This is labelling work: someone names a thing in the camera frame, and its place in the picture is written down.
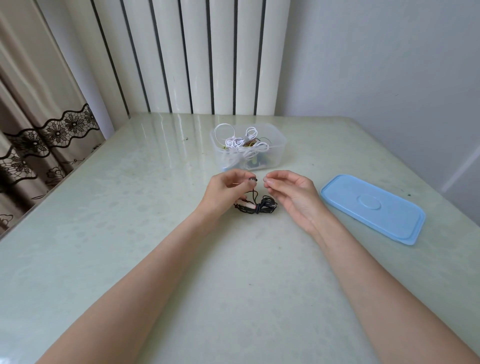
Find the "black cable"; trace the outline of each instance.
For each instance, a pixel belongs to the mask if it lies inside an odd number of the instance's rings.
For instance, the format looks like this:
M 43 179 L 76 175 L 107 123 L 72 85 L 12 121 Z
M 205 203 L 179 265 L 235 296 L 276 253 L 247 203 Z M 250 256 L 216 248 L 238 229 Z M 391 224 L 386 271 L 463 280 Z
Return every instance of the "black cable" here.
M 240 210 L 241 212 L 244 212 L 246 214 L 260 214 L 260 213 L 271 214 L 272 212 L 275 211 L 278 204 L 275 202 L 273 197 L 265 195 L 265 196 L 262 197 L 262 200 L 258 204 L 257 203 L 258 192 L 255 191 L 255 190 L 251 190 L 251 191 L 248 191 L 247 193 L 249 194 L 250 192 L 252 193 L 253 202 L 248 201 L 248 200 L 242 200 L 242 201 L 249 202 L 249 203 L 255 205 L 256 208 L 252 209 L 252 208 L 249 208 L 249 207 L 246 207 L 246 206 L 243 206 L 243 205 L 239 205 L 239 204 L 235 204 L 234 205 L 235 208 L 237 208 L 238 210 Z

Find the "black gap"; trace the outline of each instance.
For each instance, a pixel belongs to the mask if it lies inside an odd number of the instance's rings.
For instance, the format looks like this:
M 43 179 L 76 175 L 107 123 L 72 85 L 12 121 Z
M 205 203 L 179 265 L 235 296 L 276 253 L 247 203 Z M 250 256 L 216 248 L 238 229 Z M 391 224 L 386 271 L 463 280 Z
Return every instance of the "black gap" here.
M 210 63 L 210 98 L 212 100 L 212 115 L 215 115 L 215 104 L 213 95 L 212 32 L 210 30 L 210 0 L 205 0 L 205 5 L 207 12 L 208 60 Z
M 172 104 L 170 102 L 170 92 L 168 92 L 167 74 L 165 73 L 165 65 L 163 64 L 162 48 L 160 47 L 160 38 L 158 37 L 158 28 L 156 26 L 155 10 L 153 8 L 153 0 L 150 3 L 150 13 L 152 14 L 153 29 L 155 30 L 156 47 L 158 48 L 158 56 L 160 57 L 160 64 L 162 65 L 163 82 L 165 83 L 165 92 L 167 94 L 168 110 L 172 112 Z
M 237 29 L 239 18 L 239 0 L 235 0 L 233 11 L 233 115 L 237 105 Z
M 181 38 L 183 40 L 183 53 L 185 55 L 185 69 L 187 70 L 188 96 L 190 97 L 190 113 L 193 114 L 192 90 L 190 89 L 190 74 L 188 73 L 187 46 L 185 45 L 185 32 L 183 31 L 183 17 L 181 15 L 180 0 L 179 0 L 179 14 L 180 14 Z
M 262 45 L 264 43 L 264 25 L 265 25 L 265 7 L 267 0 L 262 4 L 262 22 L 260 23 L 260 42 L 258 44 L 258 64 L 257 64 L 257 85 L 255 86 L 255 106 L 253 107 L 253 114 L 257 114 L 258 101 L 258 84 L 260 83 L 260 65 L 262 63 Z
M 125 4 L 123 0 L 120 0 L 121 9 L 123 11 L 123 17 L 125 18 L 125 25 L 127 25 L 128 37 L 130 38 L 130 44 L 132 45 L 133 56 L 135 57 L 135 63 L 137 65 L 138 76 L 140 77 L 140 83 L 142 84 L 142 90 L 144 91 L 145 102 L 147 104 L 147 110 L 150 111 L 150 104 L 148 103 L 147 91 L 145 90 L 144 79 L 142 77 L 142 71 L 140 70 L 140 64 L 138 63 L 137 51 L 135 50 L 135 44 L 133 43 L 132 32 L 130 31 L 130 24 L 128 23 L 127 11 L 125 10 Z
M 110 53 L 110 48 L 108 48 L 107 38 L 105 38 L 105 33 L 103 32 L 102 23 L 100 22 L 100 17 L 98 16 L 98 12 L 96 11 L 95 2 L 94 0 L 90 0 L 90 3 L 92 4 L 93 12 L 95 13 L 96 22 L 98 24 L 98 27 L 100 28 L 100 33 L 102 34 L 103 44 L 105 45 L 105 49 L 107 50 L 108 59 L 110 60 L 113 74 L 115 75 L 115 80 L 117 80 L 117 86 L 119 87 L 121 99 L 123 100 L 123 105 L 125 106 L 127 115 L 130 116 L 130 111 L 128 110 L 128 106 L 127 106 L 127 101 L 125 100 L 125 95 L 123 94 L 123 90 L 121 89 L 119 76 L 117 74 L 117 70 L 115 69 L 115 64 L 113 64 L 112 54 Z

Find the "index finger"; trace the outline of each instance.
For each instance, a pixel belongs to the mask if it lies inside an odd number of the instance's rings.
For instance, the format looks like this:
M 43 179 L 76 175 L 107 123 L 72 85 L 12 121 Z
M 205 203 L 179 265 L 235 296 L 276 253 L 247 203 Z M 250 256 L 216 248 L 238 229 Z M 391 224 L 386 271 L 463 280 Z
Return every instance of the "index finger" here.
M 306 177 L 296 174 L 290 170 L 275 170 L 267 173 L 266 178 L 287 180 L 293 184 L 300 184 L 306 179 Z
M 220 173 L 217 176 L 220 177 L 221 181 L 225 185 L 230 185 L 232 183 L 242 183 L 244 180 L 249 178 L 256 178 L 252 172 L 247 170 L 233 169 L 226 172 Z

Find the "brown curtain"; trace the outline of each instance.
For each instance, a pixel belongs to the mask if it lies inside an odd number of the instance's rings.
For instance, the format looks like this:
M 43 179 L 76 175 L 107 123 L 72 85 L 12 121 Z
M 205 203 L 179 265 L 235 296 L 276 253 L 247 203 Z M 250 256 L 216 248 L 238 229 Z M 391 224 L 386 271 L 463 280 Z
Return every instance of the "brown curtain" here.
M 0 232 L 104 140 L 35 1 L 2 1 Z

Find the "blue plastic lid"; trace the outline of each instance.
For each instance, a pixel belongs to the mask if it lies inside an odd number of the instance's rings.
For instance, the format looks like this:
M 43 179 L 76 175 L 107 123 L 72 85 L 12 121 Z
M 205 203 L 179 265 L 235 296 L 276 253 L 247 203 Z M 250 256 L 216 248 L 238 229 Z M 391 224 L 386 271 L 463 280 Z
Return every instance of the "blue plastic lid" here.
M 340 211 L 403 244 L 415 243 L 425 221 L 417 205 L 346 174 L 333 178 L 320 193 Z

